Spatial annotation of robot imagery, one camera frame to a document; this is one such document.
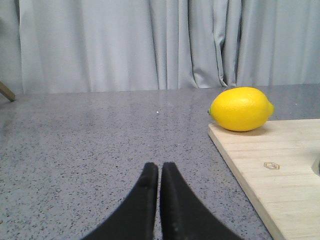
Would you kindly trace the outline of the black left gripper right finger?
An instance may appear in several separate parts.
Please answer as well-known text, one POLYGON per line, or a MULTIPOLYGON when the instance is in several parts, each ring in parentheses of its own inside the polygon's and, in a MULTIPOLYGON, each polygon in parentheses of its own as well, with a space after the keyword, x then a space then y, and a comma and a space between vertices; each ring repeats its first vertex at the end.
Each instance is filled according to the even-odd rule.
POLYGON ((240 240, 197 198, 177 166, 162 167, 160 220, 164 240, 240 240))

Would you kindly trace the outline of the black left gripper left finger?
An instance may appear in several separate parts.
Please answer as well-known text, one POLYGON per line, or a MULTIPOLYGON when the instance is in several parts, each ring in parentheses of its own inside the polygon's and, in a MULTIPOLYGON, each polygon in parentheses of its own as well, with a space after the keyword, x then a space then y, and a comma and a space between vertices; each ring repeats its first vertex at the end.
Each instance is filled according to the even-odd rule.
POLYGON ((130 193, 85 240, 152 240, 158 193, 158 166, 147 162, 130 193))

